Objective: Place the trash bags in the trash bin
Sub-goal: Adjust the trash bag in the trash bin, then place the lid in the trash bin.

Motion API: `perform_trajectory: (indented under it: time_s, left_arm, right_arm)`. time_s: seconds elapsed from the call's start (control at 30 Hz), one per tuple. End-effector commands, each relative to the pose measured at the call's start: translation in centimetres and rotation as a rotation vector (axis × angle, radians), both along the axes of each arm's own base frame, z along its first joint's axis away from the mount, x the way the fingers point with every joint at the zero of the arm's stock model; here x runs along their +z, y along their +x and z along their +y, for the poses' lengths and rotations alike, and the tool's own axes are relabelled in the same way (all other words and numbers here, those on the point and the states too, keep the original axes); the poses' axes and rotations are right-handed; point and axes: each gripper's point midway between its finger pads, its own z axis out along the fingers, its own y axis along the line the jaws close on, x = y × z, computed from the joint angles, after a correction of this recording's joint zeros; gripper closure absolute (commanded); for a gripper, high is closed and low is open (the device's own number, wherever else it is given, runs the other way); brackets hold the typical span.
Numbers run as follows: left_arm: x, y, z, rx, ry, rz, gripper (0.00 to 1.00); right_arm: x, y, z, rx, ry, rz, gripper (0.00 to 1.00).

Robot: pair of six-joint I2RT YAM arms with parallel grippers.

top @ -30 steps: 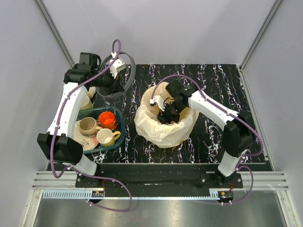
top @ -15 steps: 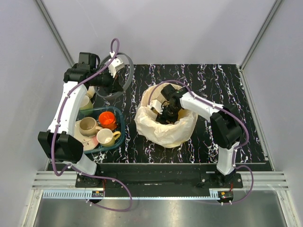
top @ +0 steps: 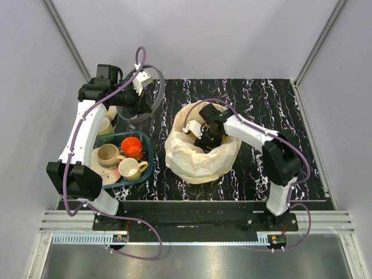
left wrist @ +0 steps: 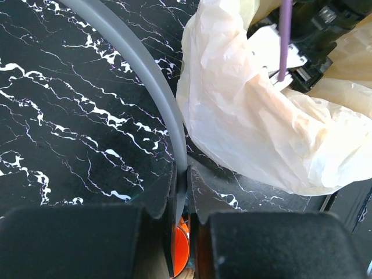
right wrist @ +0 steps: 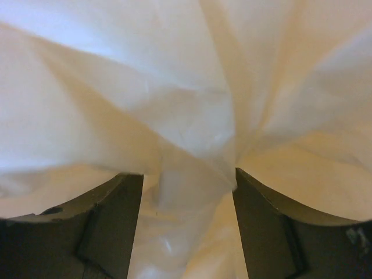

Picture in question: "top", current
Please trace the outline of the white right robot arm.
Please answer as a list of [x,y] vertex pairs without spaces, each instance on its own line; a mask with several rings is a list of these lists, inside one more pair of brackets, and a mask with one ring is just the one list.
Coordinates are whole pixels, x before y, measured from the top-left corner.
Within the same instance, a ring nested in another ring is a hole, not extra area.
[[196,135],[195,145],[211,150],[221,144],[223,136],[234,137],[262,154],[263,170],[270,182],[266,209],[259,214],[258,225],[269,230],[283,228],[289,218],[292,190],[299,183],[298,175],[309,164],[295,147],[290,131],[270,130],[244,119],[233,108],[218,110],[209,103],[199,111],[207,124]]

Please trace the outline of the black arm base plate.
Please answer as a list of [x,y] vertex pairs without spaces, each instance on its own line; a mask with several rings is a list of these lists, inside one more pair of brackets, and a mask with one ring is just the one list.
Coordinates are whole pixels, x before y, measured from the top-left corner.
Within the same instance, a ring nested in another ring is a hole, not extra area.
[[266,202],[243,201],[124,201],[119,215],[147,221],[155,228],[234,227],[246,231],[297,232],[290,210],[275,217]]

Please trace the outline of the white trash bag roll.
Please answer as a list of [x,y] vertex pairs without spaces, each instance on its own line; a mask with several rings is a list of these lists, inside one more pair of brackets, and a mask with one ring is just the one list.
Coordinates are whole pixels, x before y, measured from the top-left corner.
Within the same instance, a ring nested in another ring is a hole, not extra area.
[[110,121],[113,121],[117,115],[117,107],[116,106],[109,106],[108,111],[106,112],[106,118]]

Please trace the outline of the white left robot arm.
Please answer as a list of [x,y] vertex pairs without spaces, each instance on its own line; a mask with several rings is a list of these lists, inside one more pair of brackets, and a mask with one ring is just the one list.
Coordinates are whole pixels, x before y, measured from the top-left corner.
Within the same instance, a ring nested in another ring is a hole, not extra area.
[[55,162],[48,162],[46,172],[65,209],[71,212],[68,199],[88,206],[95,213],[105,216],[105,223],[113,230],[125,225],[125,215],[119,212],[119,201],[103,188],[102,178],[91,169],[91,157],[99,125],[110,106],[129,109],[129,122],[141,122],[149,118],[160,105],[157,96],[153,105],[145,100],[143,88],[152,82],[146,69],[151,65],[137,62],[135,68],[124,76],[121,69],[112,65],[98,65],[96,76],[84,84],[78,92],[77,115],[67,144]]

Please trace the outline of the detached white trash bag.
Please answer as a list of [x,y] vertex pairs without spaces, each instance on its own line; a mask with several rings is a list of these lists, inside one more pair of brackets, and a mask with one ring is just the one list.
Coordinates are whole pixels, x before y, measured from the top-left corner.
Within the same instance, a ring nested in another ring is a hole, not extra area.
[[235,137],[224,136],[221,145],[209,153],[194,145],[196,137],[183,132],[184,120],[202,124],[199,111],[206,105],[206,102],[195,108],[193,103],[184,105],[177,112],[164,143],[166,167],[189,184],[207,183],[228,173],[242,143]]

